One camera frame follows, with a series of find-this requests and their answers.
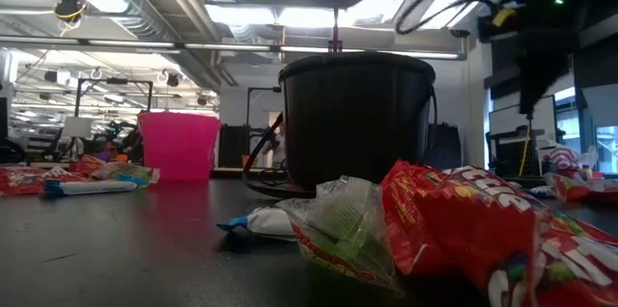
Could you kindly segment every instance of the clear plastic bag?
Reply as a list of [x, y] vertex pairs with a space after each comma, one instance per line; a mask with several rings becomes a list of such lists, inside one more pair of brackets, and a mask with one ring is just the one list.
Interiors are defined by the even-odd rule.
[[379, 185], [342, 177], [319, 185], [316, 199], [286, 200], [277, 207], [290, 216], [306, 259], [399, 291]]

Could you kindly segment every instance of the ceiling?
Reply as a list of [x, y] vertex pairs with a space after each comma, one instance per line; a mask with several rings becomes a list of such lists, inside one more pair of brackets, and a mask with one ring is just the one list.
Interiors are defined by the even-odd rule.
[[[61, 22], [51, 13], [60, 0], [0, 0], [0, 34], [34, 37], [62, 35], [64, 38], [124, 41], [139, 39], [149, 42], [255, 42], [327, 47], [331, 37], [329, 26], [333, 22], [331, 11], [316, 7], [309, 0], [121, 0], [121, 3], [129, 2], [127, 6], [121, 4], [121, 8], [113, 8], [113, 4], [118, 3], [114, 0], [82, 1], [88, 3], [87, 11], [79, 24], [73, 26]], [[408, 36], [397, 36], [393, 33], [393, 19], [398, 18], [402, 8], [413, 1], [365, 0], [342, 11], [339, 23], [344, 49], [462, 54], [461, 41], [446, 29], [440, 28], [447, 24], [450, 28], [466, 28], [475, 12], [468, 9], [464, 14], [458, 15], [464, 7], [460, 10], [454, 9], [433, 21], [435, 23], [430, 24], [426, 30]], [[408, 18], [405, 25], [416, 23], [453, 1], [455, 0], [429, 0]], [[147, 14], [147, 22], [154, 21], [153, 24], [157, 24], [164, 33], [155, 36], [136, 33], [129, 24], [140, 14]], [[183, 50], [181, 55], [157, 54], [144, 49], [118, 53], [92, 48], [84, 51], [79, 45], [76, 45], [74, 50], [59, 50], [53, 45], [47, 48], [8, 49], [20, 60], [14, 99], [15, 104], [21, 105], [18, 106], [20, 110], [65, 110], [68, 113], [72, 112], [70, 106], [75, 101], [76, 79], [90, 78], [93, 75], [98, 77], [99, 74], [101, 79], [121, 77], [153, 81], [153, 108], [191, 108], [205, 113], [216, 112], [216, 93], [222, 87], [275, 86], [277, 73], [283, 66], [306, 56], [207, 50]], [[72, 80], [64, 83], [45, 81], [43, 77], [48, 71], [68, 74]], [[179, 85], [169, 87], [165, 79], [174, 73], [179, 75]], [[146, 98], [142, 95], [144, 90], [144, 87], [139, 89], [130, 84], [116, 86], [99, 83], [96, 88], [90, 89], [91, 93], [82, 99], [81, 104], [87, 108], [84, 111], [86, 115], [101, 116], [104, 120], [107, 118], [103, 117], [103, 114], [109, 112], [107, 108], [95, 108], [111, 105], [103, 99], [104, 94], [121, 93], [129, 99], [121, 106], [135, 110], [146, 104]], [[41, 99], [42, 92], [50, 93], [52, 100]], [[198, 96], [206, 96], [208, 104], [198, 105]], [[134, 117], [134, 113], [129, 109], [116, 112], [116, 115], [127, 112], [127, 119], [131, 115]]]

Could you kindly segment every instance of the window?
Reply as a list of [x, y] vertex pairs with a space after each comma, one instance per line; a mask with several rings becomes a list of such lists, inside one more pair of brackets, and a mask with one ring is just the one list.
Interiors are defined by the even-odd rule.
[[581, 153], [579, 139], [579, 112], [576, 107], [575, 88], [569, 88], [555, 94], [556, 123], [558, 125], [558, 143]]
[[618, 126], [597, 127], [599, 172], [618, 174]]

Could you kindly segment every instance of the desk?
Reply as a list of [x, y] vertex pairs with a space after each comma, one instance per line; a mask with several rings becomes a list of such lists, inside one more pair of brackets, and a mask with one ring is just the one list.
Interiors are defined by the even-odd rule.
[[273, 203], [228, 180], [0, 199], [0, 306], [484, 305], [461, 278], [406, 281], [395, 298], [305, 262], [296, 243], [214, 225]]

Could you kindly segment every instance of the crumpled plastic wrapper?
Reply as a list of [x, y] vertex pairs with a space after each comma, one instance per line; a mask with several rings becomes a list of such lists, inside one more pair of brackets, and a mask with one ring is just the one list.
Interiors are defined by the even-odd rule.
[[318, 185], [316, 199], [286, 200], [277, 207], [290, 216], [306, 259], [363, 282], [400, 290], [379, 185], [342, 177]]
[[91, 176], [102, 181], [129, 181], [127, 178], [130, 178], [130, 181], [136, 181], [139, 185], [144, 186], [149, 183], [158, 182], [159, 169], [137, 166], [123, 162], [109, 162], [93, 172]]

